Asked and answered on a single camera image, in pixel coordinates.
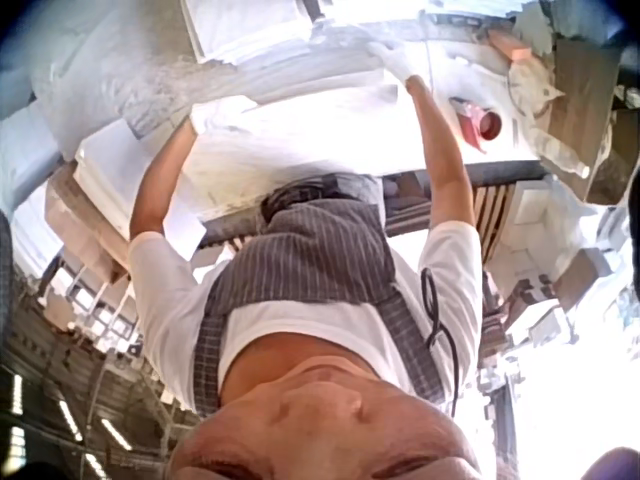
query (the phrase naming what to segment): fluorescent light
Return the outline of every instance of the fluorescent light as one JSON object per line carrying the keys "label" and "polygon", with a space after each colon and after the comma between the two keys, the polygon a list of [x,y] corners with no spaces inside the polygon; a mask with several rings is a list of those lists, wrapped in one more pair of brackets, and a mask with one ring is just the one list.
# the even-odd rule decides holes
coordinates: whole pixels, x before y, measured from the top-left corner
{"label": "fluorescent light", "polygon": [[64,419],[67,421],[67,425],[69,425],[69,430],[73,433],[76,442],[82,441],[82,434],[80,433],[80,429],[76,424],[76,421],[73,419],[73,415],[71,415],[71,411],[69,410],[69,405],[64,400],[60,400],[60,410],[62,410],[62,414],[64,415]]}
{"label": "fluorescent light", "polygon": [[84,458],[87,459],[87,461],[89,462],[89,465],[91,465],[91,468],[93,468],[93,471],[96,472],[96,475],[98,476],[98,478],[100,478],[101,480],[106,480],[109,478],[105,473],[104,468],[102,468],[102,465],[100,465],[100,462],[98,462],[98,459],[95,457],[95,455],[92,455],[90,453],[85,453]]}
{"label": "fluorescent light", "polygon": [[11,413],[14,415],[22,415],[22,377],[20,375],[13,376],[13,403],[11,404]]}
{"label": "fluorescent light", "polygon": [[118,432],[115,427],[111,424],[111,422],[109,420],[106,419],[102,419],[102,424],[104,425],[104,428],[107,429],[107,431],[111,434],[111,436],[116,440],[116,442],[118,442],[120,444],[120,446],[122,448],[124,448],[125,450],[131,450],[131,445],[129,445],[129,442],[127,442],[124,437],[122,435],[120,435],[120,432]]}

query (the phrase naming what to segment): gray striped apron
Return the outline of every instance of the gray striped apron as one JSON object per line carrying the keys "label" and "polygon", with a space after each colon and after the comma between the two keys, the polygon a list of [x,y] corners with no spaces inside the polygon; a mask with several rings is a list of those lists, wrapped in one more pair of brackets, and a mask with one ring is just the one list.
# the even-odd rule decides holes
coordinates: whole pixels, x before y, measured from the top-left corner
{"label": "gray striped apron", "polygon": [[[238,252],[211,288],[195,350],[197,413],[207,417],[220,408],[220,344],[231,311],[274,300],[373,305],[398,348],[416,394],[442,404],[438,371],[397,289],[393,257],[376,207],[349,195],[318,199],[315,194],[294,191],[293,197],[296,200],[286,202],[276,192],[263,202],[267,220],[263,234]],[[265,209],[269,202],[276,208]]]}

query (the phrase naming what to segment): white t-shirt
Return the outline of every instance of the white t-shirt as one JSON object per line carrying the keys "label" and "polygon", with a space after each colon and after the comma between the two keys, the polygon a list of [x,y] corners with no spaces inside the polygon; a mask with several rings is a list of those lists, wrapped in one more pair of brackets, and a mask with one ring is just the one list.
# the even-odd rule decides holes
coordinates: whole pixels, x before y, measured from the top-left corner
{"label": "white t-shirt", "polygon": [[[436,284],[440,319],[457,347],[463,382],[474,370],[482,321],[482,263],[478,232],[463,222],[446,222],[429,232],[419,268],[430,268]],[[431,332],[417,272],[392,250],[396,283],[424,338]],[[193,362],[205,303],[228,261],[207,273],[201,284],[191,265],[159,233],[147,232],[129,247],[131,278],[144,335],[145,354],[165,385],[194,408]],[[219,388],[235,357],[253,340],[276,332],[311,335],[360,355],[376,373],[409,394],[413,386],[400,353],[377,310],[368,304],[309,305],[262,302],[229,315],[218,366]],[[444,387],[453,394],[453,360],[444,335],[432,349]]]}

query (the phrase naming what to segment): black wire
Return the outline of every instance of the black wire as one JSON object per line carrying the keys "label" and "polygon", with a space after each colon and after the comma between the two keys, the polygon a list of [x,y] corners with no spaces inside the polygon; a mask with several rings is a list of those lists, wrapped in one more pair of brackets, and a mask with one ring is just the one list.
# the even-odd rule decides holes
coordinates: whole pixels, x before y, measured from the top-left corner
{"label": "black wire", "polygon": [[[433,322],[433,328],[431,330],[431,334],[426,340],[426,346],[429,350],[436,343],[436,336],[439,332],[444,332],[445,337],[449,342],[449,346],[451,347],[451,357],[453,359],[453,401],[451,405],[451,418],[456,415],[456,407],[458,406],[458,396],[460,394],[460,364],[458,361],[458,349],[456,348],[456,343],[453,340],[453,336],[449,329],[442,325],[440,322],[440,309],[438,306],[438,293],[436,291],[436,283],[433,280],[433,275],[431,270],[425,268],[422,270],[420,274],[421,286],[422,286],[422,302],[424,303],[424,308],[427,312],[427,315]],[[429,285],[429,291],[427,295],[427,284]]]}

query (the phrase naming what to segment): hand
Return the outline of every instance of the hand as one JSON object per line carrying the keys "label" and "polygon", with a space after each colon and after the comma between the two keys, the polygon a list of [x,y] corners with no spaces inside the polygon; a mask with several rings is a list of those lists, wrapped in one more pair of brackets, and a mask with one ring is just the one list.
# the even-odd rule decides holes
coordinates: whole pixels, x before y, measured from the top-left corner
{"label": "hand", "polygon": [[256,106],[256,102],[244,95],[225,97],[209,103],[194,104],[189,119],[196,133],[202,135],[216,128],[235,126],[244,112]]}
{"label": "hand", "polygon": [[371,42],[367,44],[367,50],[382,60],[384,68],[389,70],[403,85],[406,85],[410,77],[418,75],[401,45],[389,48],[382,43]]}

